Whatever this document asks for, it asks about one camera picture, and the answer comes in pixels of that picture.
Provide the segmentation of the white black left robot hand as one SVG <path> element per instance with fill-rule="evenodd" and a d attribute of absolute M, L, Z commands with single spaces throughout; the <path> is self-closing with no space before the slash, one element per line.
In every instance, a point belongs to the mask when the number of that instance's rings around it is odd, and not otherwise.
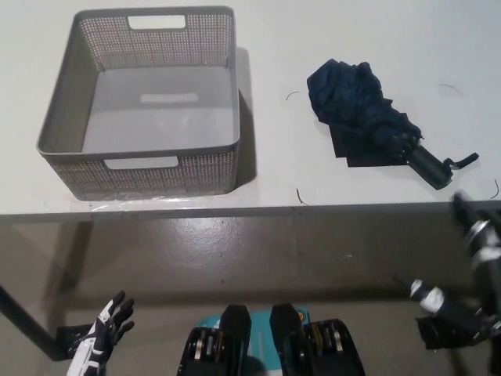
<path fill-rule="evenodd" d="M 124 291 L 109 300 L 79 343 L 67 376 L 106 375 L 106 365 L 114 347 L 135 326 L 131 320 L 133 312 L 134 299 L 125 301 Z"/>

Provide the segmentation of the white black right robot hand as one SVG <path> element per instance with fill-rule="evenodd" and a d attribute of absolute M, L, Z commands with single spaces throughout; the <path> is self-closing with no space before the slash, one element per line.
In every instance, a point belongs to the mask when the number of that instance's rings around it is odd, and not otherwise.
<path fill-rule="evenodd" d="M 463 234 L 481 307 L 474 310 L 419 279 L 406 284 L 409 297 L 432 317 L 467 334 L 472 342 L 493 338 L 500 335 L 500 219 L 476 211 L 461 193 L 453 195 L 451 207 Z"/>

